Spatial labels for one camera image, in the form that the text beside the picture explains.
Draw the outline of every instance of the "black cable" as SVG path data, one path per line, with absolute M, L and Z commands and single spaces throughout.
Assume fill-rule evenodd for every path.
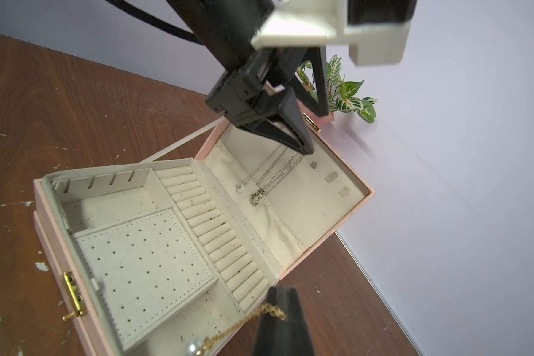
M 149 25 L 152 25 L 156 28 L 159 28 L 160 30 L 171 34 L 172 36 L 176 36 L 181 39 L 185 39 L 186 41 L 190 41 L 197 44 L 203 44 L 196 35 L 194 35 L 192 32 L 184 31 L 179 27 L 176 27 L 174 25 L 171 25 L 167 22 L 164 22 L 163 20 L 156 18 L 149 14 L 148 12 L 144 12 L 138 7 L 135 7 L 128 2 L 124 0 L 106 0 L 108 3 L 114 5 L 115 7 L 123 10 L 127 14 L 148 23 Z

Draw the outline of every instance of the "green leaf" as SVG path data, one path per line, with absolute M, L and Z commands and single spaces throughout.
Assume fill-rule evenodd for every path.
M 340 89 L 340 95 L 343 98 L 349 98 L 354 96 L 356 93 L 358 93 L 358 90 L 362 86 L 364 81 L 361 82 L 343 82 L 341 89 Z
M 318 94 L 317 94 L 317 91 L 314 90 L 314 89 L 311 89 L 309 90 L 309 94 L 310 96 L 313 97 L 314 101 L 316 101 L 318 103 Z
M 308 85 L 309 87 L 311 87 L 311 84 L 310 84 L 310 81 L 309 81 L 309 77 L 306 76 L 305 72 L 297 71 L 297 74 L 299 74 L 299 79 L 301 80 L 301 82 L 303 84 Z
M 334 85 L 342 84 L 342 78 L 340 76 L 341 68 L 342 58 L 339 58 L 338 55 L 334 55 L 326 66 L 326 81 L 328 90 L 330 90 L 330 88 Z
M 376 118 L 376 110 L 374 109 L 374 106 L 370 102 L 370 100 L 362 99 L 361 100 L 362 105 L 364 105 L 362 110 L 357 110 L 358 116 L 360 116 L 365 122 L 371 124 L 375 121 Z
M 369 124 L 374 122 L 374 118 L 371 117 L 366 111 L 360 110 L 360 111 L 357 111 L 357 113 L 358 113 L 358 116 L 360 116 L 365 122 Z
M 336 103 L 334 101 L 329 100 L 328 101 L 328 112 L 337 111 L 338 108 L 336 107 Z
M 357 97 L 348 99 L 338 98 L 336 99 L 336 107 L 338 110 L 346 113 L 364 109 L 362 101 Z
M 362 100 L 367 100 L 371 104 L 376 104 L 377 103 L 377 99 L 374 99 L 374 98 L 371 98 L 371 97 L 365 97 Z
M 376 109 L 370 101 L 362 99 L 362 105 L 364 106 L 364 111 L 366 111 L 371 117 L 376 117 Z

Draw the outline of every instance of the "necklace pendant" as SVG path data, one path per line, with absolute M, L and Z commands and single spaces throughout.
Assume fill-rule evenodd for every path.
M 251 203 L 252 206 L 257 206 L 259 204 L 259 200 L 263 198 L 263 196 L 263 190 L 259 189 L 249 197 L 249 203 Z
M 243 183 L 239 183 L 235 186 L 235 191 L 237 192 L 237 194 L 243 193 L 243 189 L 245 189 L 245 184 Z

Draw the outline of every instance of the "pink jewelry box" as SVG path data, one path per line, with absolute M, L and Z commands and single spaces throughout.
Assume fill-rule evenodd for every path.
M 219 121 L 194 159 L 151 161 L 180 140 L 141 163 L 34 181 L 36 231 L 87 355 L 184 355 L 254 310 L 374 195 L 311 128 L 315 153 L 253 207 L 258 177 L 242 194 L 235 185 L 277 143 Z

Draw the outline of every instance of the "silver necklace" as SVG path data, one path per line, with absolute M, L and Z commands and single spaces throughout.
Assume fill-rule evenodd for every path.
M 295 158 L 297 153 L 294 153 L 291 158 L 285 163 L 283 167 L 271 178 L 263 187 L 259 188 L 255 193 L 253 193 L 249 197 L 249 202 L 253 206 L 257 206 L 259 204 L 259 200 L 263 198 L 264 196 L 267 196 L 279 183 L 285 179 L 285 177 L 291 173 L 291 171 L 296 167 L 299 162 L 304 158 L 304 155 L 300 156 L 298 160 L 292 162 L 292 160 Z
M 245 185 L 251 180 L 251 178 L 253 178 L 254 175 L 257 174 L 257 172 L 259 172 L 259 170 L 265 165 L 265 163 L 267 163 L 271 159 L 271 157 L 275 155 L 277 151 L 279 151 L 279 148 L 281 148 L 281 146 L 282 145 L 278 145 L 277 147 L 275 147 L 275 149 L 267 156 L 267 158 L 265 158 L 263 162 L 261 162 L 257 167 L 255 167 L 255 169 L 247 176 L 246 179 L 244 179 L 242 182 L 235 185 L 235 191 L 237 192 L 237 194 L 243 193 L 243 190 L 245 189 Z M 263 174 L 263 176 L 260 178 L 257 184 L 260 184 L 261 181 L 265 179 L 265 176 L 271 172 L 271 170 L 273 169 L 273 166 L 279 161 L 279 159 L 281 158 L 283 153 L 285 153 L 285 151 L 287 151 L 286 148 L 279 155 L 279 157 L 275 160 L 275 162 L 273 162 L 271 167 L 267 168 L 267 171 Z

